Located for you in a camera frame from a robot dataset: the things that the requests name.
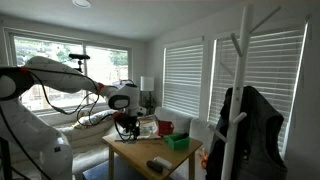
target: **table leg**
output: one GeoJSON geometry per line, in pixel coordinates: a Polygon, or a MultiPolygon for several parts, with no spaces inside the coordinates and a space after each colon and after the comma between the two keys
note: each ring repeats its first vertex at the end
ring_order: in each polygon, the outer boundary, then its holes
{"type": "Polygon", "coordinates": [[[189,180],[194,180],[194,176],[195,176],[195,169],[194,169],[194,164],[195,164],[195,152],[193,152],[190,156],[189,156],[189,180]]]}
{"type": "Polygon", "coordinates": [[[113,180],[114,176],[114,152],[112,147],[109,147],[109,180],[113,180]]]}

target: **lamp shade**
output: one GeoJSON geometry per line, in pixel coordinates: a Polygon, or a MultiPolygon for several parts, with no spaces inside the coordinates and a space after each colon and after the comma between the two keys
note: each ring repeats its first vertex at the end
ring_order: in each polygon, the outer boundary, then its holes
{"type": "Polygon", "coordinates": [[[141,76],[141,91],[153,91],[154,90],[154,77],[141,76]]]}

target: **window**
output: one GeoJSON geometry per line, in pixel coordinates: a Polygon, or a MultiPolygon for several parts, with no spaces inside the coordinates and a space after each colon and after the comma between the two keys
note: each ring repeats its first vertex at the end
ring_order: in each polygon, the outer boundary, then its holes
{"type": "MultiPolygon", "coordinates": [[[[113,49],[100,46],[85,46],[83,42],[56,40],[42,36],[10,34],[13,60],[17,66],[23,66],[34,56],[47,57],[72,68],[78,68],[78,60],[71,60],[69,54],[83,54],[84,49],[91,57],[84,63],[82,70],[85,75],[97,82],[111,85],[120,79],[128,79],[128,50],[113,49]]],[[[86,91],[69,94],[45,87],[49,101],[57,107],[79,105],[86,91]]],[[[95,101],[97,96],[90,96],[86,103],[95,101]]],[[[21,97],[22,103],[30,110],[51,109],[40,85],[35,85],[21,97]]]]}
{"type": "Polygon", "coordinates": [[[165,48],[162,106],[199,115],[202,38],[165,48]]]}
{"type": "MultiPolygon", "coordinates": [[[[255,34],[248,50],[245,85],[255,87],[284,117],[278,146],[285,150],[285,137],[294,101],[304,42],[302,27],[255,34]]],[[[216,41],[216,56],[208,120],[218,122],[224,96],[233,87],[237,53],[230,38],[216,41]]]]}

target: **box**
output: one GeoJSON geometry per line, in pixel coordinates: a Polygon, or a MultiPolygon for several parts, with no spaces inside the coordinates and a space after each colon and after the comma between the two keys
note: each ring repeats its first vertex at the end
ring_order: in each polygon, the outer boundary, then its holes
{"type": "Polygon", "coordinates": [[[164,135],[169,135],[173,133],[174,126],[171,121],[162,121],[158,120],[158,135],[159,136],[164,136],[164,135]]]}
{"type": "Polygon", "coordinates": [[[184,149],[189,146],[190,137],[186,137],[181,140],[177,140],[181,138],[181,136],[184,136],[184,134],[178,133],[178,134],[172,134],[164,136],[164,140],[168,143],[169,147],[174,150],[184,149]]]}

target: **white wall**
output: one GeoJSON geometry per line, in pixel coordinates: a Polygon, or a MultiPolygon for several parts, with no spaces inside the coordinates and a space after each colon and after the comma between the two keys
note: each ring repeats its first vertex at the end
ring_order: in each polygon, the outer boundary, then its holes
{"type": "Polygon", "coordinates": [[[146,61],[146,44],[144,42],[123,39],[119,37],[95,34],[76,29],[70,29],[60,26],[36,23],[22,19],[5,17],[0,15],[0,64],[7,64],[7,54],[4,39],[4,28],[43,33],[48,35],[68,37],[78,40],[84,40],[94,43],[104,43],[107,45],[122,46],[132,49],[132,80],[140,83],[140,76],[145,74],[143,65],[146,61]]]}
{"type": "MultiPolygon", "coordinates": [[[[244,3],[236,4],[226,10],[180,27],[170,33],[156,38],[148,45],[148,75],[154,76],[157,105],[161,105],[163,77],[163,45],[194,37],[204,36],[206,49],[204,62],[207,64],[203,71],[210,75],[212,41],[219,37],[229,36],[238,32],[244,3]]],[[[276,4],[257,4],[255,7],[254,23],[268,12],[277,7],[276,4]]],[[[293,125],[290,128],[286,165],[289,168],[289,179],[318,179],[320,177],[320,4],[283,4],[281,11],[259,30],[280,28],[294,24],[303,24],[305,16],[312,13],[312,41],[309,42],[303,64],[303,81],[298,86],[294,109],[293,125]]],[[[203,86],[208,92],[209,85],[203,86]]]]}

